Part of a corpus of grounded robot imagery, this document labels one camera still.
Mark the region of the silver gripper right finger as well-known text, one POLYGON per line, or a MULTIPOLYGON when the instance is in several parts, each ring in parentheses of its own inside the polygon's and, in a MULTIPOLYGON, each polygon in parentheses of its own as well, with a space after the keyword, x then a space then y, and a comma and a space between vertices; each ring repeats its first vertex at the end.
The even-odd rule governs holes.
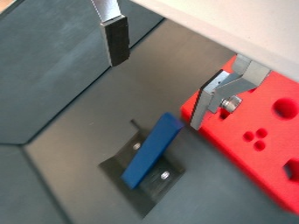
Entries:
POLYGON ((235 111, 242 99, 238 94, 256 88, 271 70, 242 54, 232 62, 232 72, 220 71, 200 87, 199 96, 191 113, 191 126, 199 130, 207 112, 216 113, 219 108, 235 111))

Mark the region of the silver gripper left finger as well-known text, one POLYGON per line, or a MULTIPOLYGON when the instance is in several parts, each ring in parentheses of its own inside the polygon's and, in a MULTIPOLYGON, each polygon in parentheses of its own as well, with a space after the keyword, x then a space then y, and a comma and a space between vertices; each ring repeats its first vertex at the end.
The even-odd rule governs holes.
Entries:
POLYGON ((110 65, 116 67, 130 57, 128 21, 122 14, 118 0, 91 0, 107 45, 110 65))

